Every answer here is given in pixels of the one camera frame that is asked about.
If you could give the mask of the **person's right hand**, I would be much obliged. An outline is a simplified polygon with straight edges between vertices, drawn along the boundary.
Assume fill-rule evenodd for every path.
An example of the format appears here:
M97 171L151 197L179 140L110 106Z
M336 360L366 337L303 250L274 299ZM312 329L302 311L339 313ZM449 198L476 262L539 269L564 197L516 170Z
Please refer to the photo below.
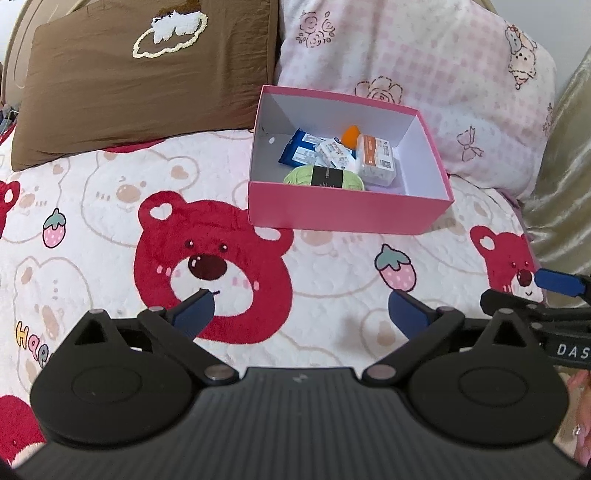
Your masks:
M574 400L574 428L576 446L574 458L583 466L590 463L590 371L578 370L568 381L567 388Z

